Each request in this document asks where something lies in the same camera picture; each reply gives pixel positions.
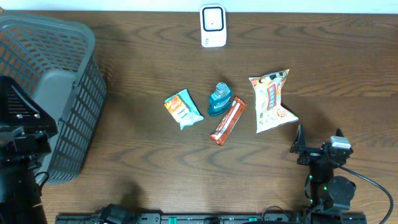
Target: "white device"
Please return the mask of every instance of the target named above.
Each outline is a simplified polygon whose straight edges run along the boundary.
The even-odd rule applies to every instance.
[[[226,44],[225,9],[220,5],[203,6],[200,9],[201,45],[222,47]]]

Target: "gray laundry basket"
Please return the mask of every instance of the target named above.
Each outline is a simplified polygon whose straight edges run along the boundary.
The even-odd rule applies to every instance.
[[[57,122],[58,134],[49,140],[52,153],[36,170],[49,172],[48,184],[76,178],[102,112],[106,85],[94,46],[94,35],[83,24],[0,14],[0,75],[13,77]],[[0,144],[9,140],[0,135]]]

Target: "white backdrop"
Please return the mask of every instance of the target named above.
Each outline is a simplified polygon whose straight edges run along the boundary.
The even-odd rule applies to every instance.
[[[4,9],[198,12],[220,3],[229,12],[339,12],[398,14],[398,0],[0,0]]]

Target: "teal liquid bottle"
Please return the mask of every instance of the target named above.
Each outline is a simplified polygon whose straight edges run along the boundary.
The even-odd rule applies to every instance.
[[[231,106],[229,100],[232,96],[232,90],[228,88],[225,83],[219,83],[216,86],[216,91],[209,97],[209,109],[208,113],[210,116],[218,116],[224,113]]]

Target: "wood grain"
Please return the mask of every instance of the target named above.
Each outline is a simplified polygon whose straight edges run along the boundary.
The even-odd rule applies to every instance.
[[[59,213],[90,213],[108,203],[163,212],[261,212],[308,205],[308,167],[289,147],[297,123],[255,134],[248,76],[289,68],[282,101],[308,143],[341,128],[353,143],[346,165],[398,198],[398,17],[354,14],[228,14],[223,48],[200,45],[197,13],[32,12],[82,22],[96,36],[95,56],[109,98],[78,179],[46,185],[49,223]],[[210,138],[221,117],[208,96],[226,82],[248,103],[223,147]],[[205,120],[180,131],[164,100],[188,88]],[[388,209],[377,188],[357,185],[351,211],[378,223]],[[394,209],[388,223],[397,223]]]

